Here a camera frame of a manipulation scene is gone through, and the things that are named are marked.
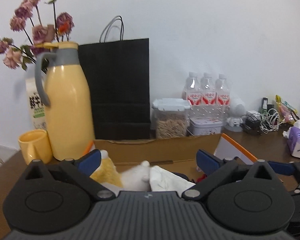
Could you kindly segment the yellow white plush toy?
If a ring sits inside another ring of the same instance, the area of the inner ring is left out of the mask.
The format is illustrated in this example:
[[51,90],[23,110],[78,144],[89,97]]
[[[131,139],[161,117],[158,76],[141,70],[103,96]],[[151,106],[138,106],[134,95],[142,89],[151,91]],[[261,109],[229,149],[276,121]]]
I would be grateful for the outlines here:
[[101,150],[101,164],[90,175],[99,184],[108,183],[127,191],[150,191],[150,163],[143,161],[122,173],[110,159],[106,150]]

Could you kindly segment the red fabric rose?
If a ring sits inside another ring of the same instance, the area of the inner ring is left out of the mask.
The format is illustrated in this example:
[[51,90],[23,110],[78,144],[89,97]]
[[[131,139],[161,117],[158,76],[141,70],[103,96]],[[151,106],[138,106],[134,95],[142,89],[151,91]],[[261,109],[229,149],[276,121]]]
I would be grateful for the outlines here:
[[200,177],[196,180],[196,183],[199,183],[202,180],[204,180],[207,177],[207,175],[201,170],[199,166],[196,167],[196,170],[200,173]]

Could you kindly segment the dark blue zip case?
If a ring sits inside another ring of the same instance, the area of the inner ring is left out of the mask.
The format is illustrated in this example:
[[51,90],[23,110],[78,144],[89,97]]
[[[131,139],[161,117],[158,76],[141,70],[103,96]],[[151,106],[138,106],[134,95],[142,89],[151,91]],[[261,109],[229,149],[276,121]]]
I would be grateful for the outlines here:
[[182,174],[182,173],[178,173],[178,172],[174,172],[173,174],[175,174],[176,176],[179,176],[180,178],[185,179],[186,181],[189,181],[189,178],[187,175]]

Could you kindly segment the purple tissue pack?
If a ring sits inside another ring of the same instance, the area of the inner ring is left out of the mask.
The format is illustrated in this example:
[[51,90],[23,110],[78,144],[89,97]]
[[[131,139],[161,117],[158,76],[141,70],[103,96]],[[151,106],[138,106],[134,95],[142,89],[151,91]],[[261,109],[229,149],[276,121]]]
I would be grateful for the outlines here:
[[288,131],[283,132],[283,137],[287,139],[290,154],[300,159],[300,120],[296,121]]

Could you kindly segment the red cardboard box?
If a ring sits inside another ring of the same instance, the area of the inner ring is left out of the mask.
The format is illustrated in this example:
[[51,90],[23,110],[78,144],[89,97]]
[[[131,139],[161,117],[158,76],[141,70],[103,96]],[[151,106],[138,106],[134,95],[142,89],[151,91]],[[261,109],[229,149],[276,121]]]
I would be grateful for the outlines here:
[[238,157],[246,164],[257,161],[253,154],[224,133],[171,139],[93,140],[88,144],[84,154],[94,148],[108,151],[120,173],[146,160],[152,166],[158,165],[194,180],[201,176],[196,162],[199,150],[215,154],[219,159]]

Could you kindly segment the white tin box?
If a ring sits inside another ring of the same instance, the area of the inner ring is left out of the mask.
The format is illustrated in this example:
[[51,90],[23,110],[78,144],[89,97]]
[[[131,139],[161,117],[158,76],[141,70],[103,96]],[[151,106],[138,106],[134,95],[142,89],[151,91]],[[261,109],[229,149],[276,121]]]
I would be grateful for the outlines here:
[[188,131],[192,135],[211,135],[221,133],[223,123],[218,118],[190,118]]

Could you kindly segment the yellow mug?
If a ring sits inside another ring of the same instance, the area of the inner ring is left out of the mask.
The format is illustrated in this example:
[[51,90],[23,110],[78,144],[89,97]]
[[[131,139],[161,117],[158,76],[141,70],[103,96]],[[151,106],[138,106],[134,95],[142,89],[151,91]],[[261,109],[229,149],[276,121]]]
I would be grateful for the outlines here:
[[44,164],[48,164],[52,160],[53,155],[46,130],[28,131],[18,138],[18,143],[27,165],[35,159],[41,160]]

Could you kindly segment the snack packet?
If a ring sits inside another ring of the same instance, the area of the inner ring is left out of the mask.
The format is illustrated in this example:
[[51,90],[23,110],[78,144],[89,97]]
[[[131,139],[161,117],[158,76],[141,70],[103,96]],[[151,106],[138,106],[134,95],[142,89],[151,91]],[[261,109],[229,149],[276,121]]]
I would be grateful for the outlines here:
[[283,100],[279,95],[275,95],[275,102],[278,107],[278,112],[283,123],[294,124],[300,118],[298,111],[292,107],[286,100]]

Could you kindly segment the middle water bottle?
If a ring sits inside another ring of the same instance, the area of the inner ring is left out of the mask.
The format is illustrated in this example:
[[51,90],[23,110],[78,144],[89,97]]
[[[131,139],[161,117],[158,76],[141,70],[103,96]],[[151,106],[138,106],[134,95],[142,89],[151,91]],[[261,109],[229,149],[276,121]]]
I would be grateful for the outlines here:
[[200,89],[202,93],[202,106],[204,111],[206,111],[205,114],[209,118],[214,117],[217,93],[210,73],[204,73],[200,81]]

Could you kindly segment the water bottle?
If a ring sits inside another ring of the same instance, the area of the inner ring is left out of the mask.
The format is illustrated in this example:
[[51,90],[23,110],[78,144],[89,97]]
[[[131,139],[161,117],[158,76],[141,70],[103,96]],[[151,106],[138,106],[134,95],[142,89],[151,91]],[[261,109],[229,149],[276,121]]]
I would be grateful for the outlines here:
[[189,76],[186,79],[185,86],[183,89],[183,99],[189,101],[191,104],[191,110],[189,112],[190,117],[200,115],[200,108],[202,104],[202,92],[198,76],[198,73],[189,72]]
[[225,124],[230,104],[230,87],[224,74],[219,74],[215,83],[215,89],[217,94],[217,105],[221,112],[219,119]]
[[206,111],[205,114],[209,118],[214,117],[217,93],[210,73],[204,73],[200,81],[200,89],[202,93],[202,106],[204,111]]

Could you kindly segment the clear food storage container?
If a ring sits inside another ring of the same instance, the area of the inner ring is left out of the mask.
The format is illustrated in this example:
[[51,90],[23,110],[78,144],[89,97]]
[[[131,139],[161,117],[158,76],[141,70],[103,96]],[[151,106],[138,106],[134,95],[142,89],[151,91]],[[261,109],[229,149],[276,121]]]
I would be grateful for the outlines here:
[[152,103],[156,120],[157,139],[184,137],[187,133],[188,100],[176,98],[155,99]]

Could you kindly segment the left water bottle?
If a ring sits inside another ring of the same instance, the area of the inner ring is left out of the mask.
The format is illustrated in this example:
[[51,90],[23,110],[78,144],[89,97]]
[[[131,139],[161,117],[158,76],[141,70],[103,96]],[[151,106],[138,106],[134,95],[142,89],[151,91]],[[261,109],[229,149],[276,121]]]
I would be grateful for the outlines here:
[[189,76],[186,79],[185,86],[183,89],[183,99],[189,101],[191,104],[191,110],[189,112],[190,117],[200,115],[200,108],[202,104],[202,92],[198,76],[198,73],[189,72]]

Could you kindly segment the yellow thermos jug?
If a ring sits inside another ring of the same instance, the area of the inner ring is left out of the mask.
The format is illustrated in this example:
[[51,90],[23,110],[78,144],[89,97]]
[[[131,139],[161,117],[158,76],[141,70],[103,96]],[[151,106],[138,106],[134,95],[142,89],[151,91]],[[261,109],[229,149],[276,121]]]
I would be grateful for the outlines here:
[[75,42],[45,42],[34,78],[55,159],[79,159],[95,138],[90,90]]

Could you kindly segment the black paper bag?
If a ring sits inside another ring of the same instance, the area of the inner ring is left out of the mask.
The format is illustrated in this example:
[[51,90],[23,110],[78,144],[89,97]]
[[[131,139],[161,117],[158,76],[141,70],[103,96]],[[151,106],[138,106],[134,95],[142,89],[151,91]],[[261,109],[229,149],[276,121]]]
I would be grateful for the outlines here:
[[81,67],[90,89],[96,139],[139,140],[150,137],[149,40],[107,42],[115,16],[104,28],[99,42],[78,48]]

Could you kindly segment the dried pink flower bouquet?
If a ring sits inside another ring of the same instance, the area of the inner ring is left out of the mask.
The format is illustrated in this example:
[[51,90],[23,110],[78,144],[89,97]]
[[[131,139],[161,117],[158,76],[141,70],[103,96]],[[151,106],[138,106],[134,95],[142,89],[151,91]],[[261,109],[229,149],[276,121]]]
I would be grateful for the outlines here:
[[40,2],[22,0],[9,21],[11,31],[26,35],[26,44],[17,46],[12,38],[0,37],[0,55],[4,55],[3,64],[9,69],[21,67],[27,70],[29,64],[36,63],[40,53],[49,51],[43,47],[44,43],[70,40],[75,26],[73,17],[67,12],[56,14],[57,0],[49,0],[45,4],[52,6],[53,23],[44,24],[39,11]]

